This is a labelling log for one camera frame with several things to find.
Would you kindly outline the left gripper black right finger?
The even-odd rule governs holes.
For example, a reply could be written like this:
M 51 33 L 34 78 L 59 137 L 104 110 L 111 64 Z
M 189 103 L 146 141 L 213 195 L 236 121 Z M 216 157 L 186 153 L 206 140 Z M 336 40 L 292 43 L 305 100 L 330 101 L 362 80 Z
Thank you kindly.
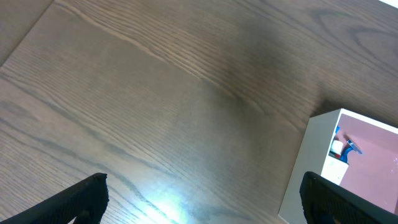
M 304 173 L 299 193 L 308 224 L 397 224 L 397 215 L 311 171 Z

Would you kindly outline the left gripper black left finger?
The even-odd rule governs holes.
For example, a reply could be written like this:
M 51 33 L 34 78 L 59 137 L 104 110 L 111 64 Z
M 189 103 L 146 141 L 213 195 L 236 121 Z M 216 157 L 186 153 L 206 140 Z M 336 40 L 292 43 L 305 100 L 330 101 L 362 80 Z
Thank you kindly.
M 109 202 L 106 178 L 95 173 L 1 224 L 99 224 Z

